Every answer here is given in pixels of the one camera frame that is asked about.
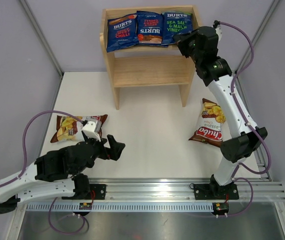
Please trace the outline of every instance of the cable connector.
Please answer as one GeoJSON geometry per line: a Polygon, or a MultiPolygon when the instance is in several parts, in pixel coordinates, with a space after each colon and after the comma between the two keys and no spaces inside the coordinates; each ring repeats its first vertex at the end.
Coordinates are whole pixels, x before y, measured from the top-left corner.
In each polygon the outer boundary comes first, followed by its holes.
{"type": "Polygon", "coordinates": [[[212,27],[213,27],[214,29],[216,29],[220,24],[221,24],[221,22],[220,22],[220,21],[215,20],[215,21],[213,22],[212,27]]]}
{"type": "Polygon", "coordinates": [[[81,121],[82,126],[84,127],[88,123],[88,120],[81,121]]]}

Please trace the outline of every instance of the small red label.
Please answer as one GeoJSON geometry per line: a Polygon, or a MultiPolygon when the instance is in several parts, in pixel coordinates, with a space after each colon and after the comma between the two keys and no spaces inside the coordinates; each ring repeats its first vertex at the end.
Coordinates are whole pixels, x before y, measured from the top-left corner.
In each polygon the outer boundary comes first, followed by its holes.
{"type": "Polygon", "coordinates": [[[98,121],[101,119],[101,116],[91,116],[91,119],[97,119],[98,121]]]}
{"type": "Polygon", "coordinates": [[[197,130],[196,135],[203,136],[204,138],[211,139],[213,141],[221,141],[223,139],[221,131],[216,131],[205,126],[200,127],[197,130]]]}
{"type": "Polygon", "coordinates": [[[144,35],[142,35],[142,34],[138,34],[138,40],[139,40],[139,41],[144,40],[144,35]]]}

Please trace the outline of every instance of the black robotic arm joint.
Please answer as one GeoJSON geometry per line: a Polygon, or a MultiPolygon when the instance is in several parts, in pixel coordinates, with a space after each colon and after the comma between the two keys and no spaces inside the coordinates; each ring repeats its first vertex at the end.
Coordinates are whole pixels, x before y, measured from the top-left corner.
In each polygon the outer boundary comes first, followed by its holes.
{"type": "Polygon", "coordinates": [[[16,196],[13,196],[7,201],[0,203],[0,214],[6,214],[14,211],[17,207],[17,202],[19,202],[19,199],[16,199],[16,196]]]}
{"type": "Polygon", "coordinates": [[[197,75],[207,87],[212,81],[232,75],[227,61],[218,54],[219,37],[210,26],[201,26],[191,33],[173,36],[181,54],[193,60],[197,75]]]}
{"type": "MultiPolygon", "coordinates": [[[[265,127],[257,128],[256,131],[262,139],[265,139],[268,135],[265,127]]],[[[225,159],[236,163],[239,159],[248,158],[257,150],[260,144],[261,142],[258,137],[253,132],[249,132],[243,133],[239,137],[223,141],[220,150],[225,159]]]]}
{"type": "Polygon", "coordinates": [[[37,158],[34,164],[37,165],[36,180],[53,182],[68,178],[68,175],[78,175],[85,168],[92,168],[95,159],[117,161],[125,144],[117,142],[112,135],[107,135],[109,147],[104,147],[107,142],[105,138],[98,141],[88,138],[84,133],[85,141],[76,145],[67,146],[56,151],[49,151],[44,156],[37,158]]]}

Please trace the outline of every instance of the chulo chip bag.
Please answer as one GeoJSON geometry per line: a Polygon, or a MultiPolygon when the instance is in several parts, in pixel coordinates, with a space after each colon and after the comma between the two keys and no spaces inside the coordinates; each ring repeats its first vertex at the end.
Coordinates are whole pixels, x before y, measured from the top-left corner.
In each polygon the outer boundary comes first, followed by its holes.
{"type": "Polygon", "coordinates": [[[137,11],[137,24],[137,37],[140,45],[161,45],[164,27],[164,18],[161,14],[137,11]]]}
{"type": "Polygon", "coordinates": [[[226,118],[221,107],[217,103],[203,98],[197,130],[189,140],[220,147],[223,142],[221,124],[225,121],[226,118]]]}
{"type": "Polygon", "coordinates": [[[138,44],[136,18],[137,14],[128,14],[108,20],[108,53],[138,44]]]}
{"type": "MultiPolygon", "coordinates": [[[[89,119],[97,119],[101,121],[101,125],[104,124],[108,115],[102,116],[77,116],[78,119],[88,121],[89,119]]],[[[56,122],[56,133],[51,138],[51,143],[72,140],[72,141],[83,141],[82,135],[83,124],[70,116],[59,116],[57,115],[56,122]]],[[[99,135],[102,136],[102,130],[99,130],[99,135]]]]}

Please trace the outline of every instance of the chip bag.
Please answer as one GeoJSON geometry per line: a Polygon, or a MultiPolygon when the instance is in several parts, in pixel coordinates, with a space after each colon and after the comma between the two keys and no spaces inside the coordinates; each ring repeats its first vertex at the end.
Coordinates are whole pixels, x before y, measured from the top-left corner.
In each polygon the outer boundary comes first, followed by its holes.
{"type": "Polygon", "coordinates": [[[197,121],[197,130],[189,140],[211,144],[216,147],[223,142],[221,124],[226,121],[226,117],[217,103],[202,99],[202,111],[197,121]]]}
{"type": "Polygon", "coordinates": [[[193,30],[192,14],[185,12],[163,12],[164,27],[162,45],[174,44],[173,36],[188,34],[193,30]]]}
{"type": "Polygon", "coordinates": [[[137,11],[137,37],[140,45],[160,46],[163,40],[164,18],[151,11],[137,11]]]}
{"type": "Polygon", "coordinates": [[[138,44],[136,18],[137,14],[128,14],[108,20],[108,53],[138,44]]]}
{"type": "MultiPolygon", "coordinates": [[[[97,119],[101,121],[101,125],[104,124],[108,115],[102,116],[77,116],[80,120],[88,121],[89,119],[97,119]]],[[[66,140],[72,141],[83,141],[82,135],[83,124],[70,116],[59,116],[57,115],[56,130],[57,132],[53,135],[50,140],[51,143],[62,142],[66,140]]],[[[99,135],[102,136],[102,130],[99,130],[99,135]]]]}

